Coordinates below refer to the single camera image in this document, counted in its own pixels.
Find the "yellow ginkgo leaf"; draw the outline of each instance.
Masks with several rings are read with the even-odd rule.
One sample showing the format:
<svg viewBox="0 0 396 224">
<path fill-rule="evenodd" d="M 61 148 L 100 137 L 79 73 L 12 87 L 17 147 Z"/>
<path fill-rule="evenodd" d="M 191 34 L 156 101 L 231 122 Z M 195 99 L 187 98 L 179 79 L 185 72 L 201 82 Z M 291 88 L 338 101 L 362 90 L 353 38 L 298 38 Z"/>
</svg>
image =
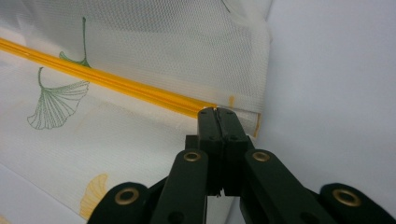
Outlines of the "yellow ginkgo leaf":
<svg viewBox="0 0 396 224">
<path fill-rule="evenodd" d="M 90 218 L 93 209 L 105 197 L 107 174 L 96 176 L 90 181 L 85 189 L 84 197 L 81 199 L 79 214 L 85 219 Z"/>
<path fill-rule="evenodd" d="M 5 217 L 0 216 L 0 224 L 11 224 L 9 223 Z"/>
</svg>

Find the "white surface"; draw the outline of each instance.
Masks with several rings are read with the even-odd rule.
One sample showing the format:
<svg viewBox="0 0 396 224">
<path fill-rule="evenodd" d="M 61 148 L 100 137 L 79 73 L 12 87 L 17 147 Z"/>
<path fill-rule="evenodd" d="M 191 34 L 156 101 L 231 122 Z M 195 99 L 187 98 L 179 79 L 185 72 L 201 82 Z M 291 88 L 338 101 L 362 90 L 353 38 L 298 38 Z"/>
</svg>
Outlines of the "white surface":
<svg viewBox="0 0 396 224">
<path fill-rule="evenodd" d="M 394 217 L 395 11 L 393 0 L 275 0 L 266 109 L 256 144 L 273 151 L 306 187 L 351 185 Z M 27 203 L 35 208 L 37 202 Z M 18 207 L 0 206 L 10 214 Z M 46 217 L 59 214 L 48 209 Z M 229 223 L 243 223 L 238 211 Z M 29 220 L 14 223 L 62 223 Z"/>
<path fill-rule="evenodd" d="M 79 224 L 85 220 L 0 164 L 0 216 L 10 224 Z"/>
</svg>

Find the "white fabric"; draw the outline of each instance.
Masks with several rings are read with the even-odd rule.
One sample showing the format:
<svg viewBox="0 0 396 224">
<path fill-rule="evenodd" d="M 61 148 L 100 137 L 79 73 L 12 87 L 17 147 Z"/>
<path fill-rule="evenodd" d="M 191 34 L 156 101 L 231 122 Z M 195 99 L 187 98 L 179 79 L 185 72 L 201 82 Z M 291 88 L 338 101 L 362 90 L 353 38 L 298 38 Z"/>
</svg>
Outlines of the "white fabric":
<svg viewBox="0 0 396 224">
<path fill-rule="evenodd" d="M 37 130 L 27 118 L 35 113 L 40 88 L 38 65 L 15 56 L 19 64 L 0 69 L 0 163 L 39 186 L 76 213 L 89 182 L 106 174 L 106 188 L 133 181 L 151 186 L 169 174 L 196 119 L 90 84 L 75 115 L 62 127 Z M 78 80 L 44 68 L 44 86 Z M 113 104 L 123 103 L 124 107 Z M 209 223 L 223 223 L 231 199 L 209 201 Z"/>
<path fill-rule="evenodd" d="M 0 37 L 232 107 L 253 134 L 269 49 L 253 4 L 0 0 Z M 196 133 L 196 119 L 41 66 L 0 51 L 0 163 L 76 213 L 96 176 L 106 189 L 167 176 Z M 224 223 L 230 204 L 210 197 L 207 223 Z"/>
<path fill-rule="evenodd" d="M 92 67 L 261 113 L 270 37 L 256 3 L 238 2 L 8 0 L 0 18 L 30 48 L 82 58 L 84 17 Z"/>
</svg>

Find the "metal grommet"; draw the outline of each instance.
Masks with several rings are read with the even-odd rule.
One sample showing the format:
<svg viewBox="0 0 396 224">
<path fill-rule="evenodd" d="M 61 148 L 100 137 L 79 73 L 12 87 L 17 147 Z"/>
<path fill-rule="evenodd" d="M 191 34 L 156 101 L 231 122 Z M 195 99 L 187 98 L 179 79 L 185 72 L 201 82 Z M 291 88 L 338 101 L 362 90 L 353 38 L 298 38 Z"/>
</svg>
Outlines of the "metal grommet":
<svg viewBox="0 0 396 224">
<path fill-rule="evenodd" d="M 137 189 L 125 188 L 125 189 L 120 190 L 116 194 L 115 201 L 119 205 L 127 205 L 130 203 L 134 203 L 134 201 L 136 201 L 137 198 L 139 198 L 139 191 Z"/>
<path fill-rule="evenodd" d="M 201 159 L 201 155 L 196 152 L 188 152 L 184 154 L 184 160 L 186 161 L 198 161 Z"/>
<path fill-rule="evenodd" d="M 332 191 L 332 196 L 340 203 L 347 206 L 358 207 L 361 206 L 361 199 L 352 191 L 348 189 L 335 189 Z"/>
<path fill-rule="evenodd" d="M 269 161 L 271 157 L 264 152 L 255 152 L 253 153 L 253 158 L 256 161 Z"/>
</svg>

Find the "ginkgo leaf print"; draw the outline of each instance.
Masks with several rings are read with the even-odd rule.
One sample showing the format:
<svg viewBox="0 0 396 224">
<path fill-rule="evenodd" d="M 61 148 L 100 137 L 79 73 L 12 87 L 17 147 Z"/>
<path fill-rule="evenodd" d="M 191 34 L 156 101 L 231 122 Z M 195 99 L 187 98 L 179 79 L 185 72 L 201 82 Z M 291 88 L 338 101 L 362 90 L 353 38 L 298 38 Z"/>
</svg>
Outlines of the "ginkgo leaf print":
<svg viewBox="0 0 396 224">
<path fill-rule="evenodd" d="M 77 63 L 77 64 L 81 64 L 86 67 L 90 67 L 90 64 L 88 63 L 88 60 L 87 60 L 87 48 L 85 45 L 85 21 L 86 21 L 86 19 L 85 19 L 85 17 L 83 17 L 82 18 L 82 41 L 83 41 L 83 45 L 84 45 L 84 59 L 82 61 L 71 60 L 64 54 L 63 51 L 61 51 L 61 53 L 59 53 L 59 58 L 69 61 L 71 63 Z"/>
<path fill-rule="evenodd" d="M 41 83 L 41 70 L 38 70 L 38 85 L 41 88 L 40 98 L 33 116 L 28 117 L 29 124 L 38 130 L 58 128 L 72 116 L 79 101 L 87 94 L 89 82 L 80 81 L 71 85 L 47 88 Z"/>
</svg>

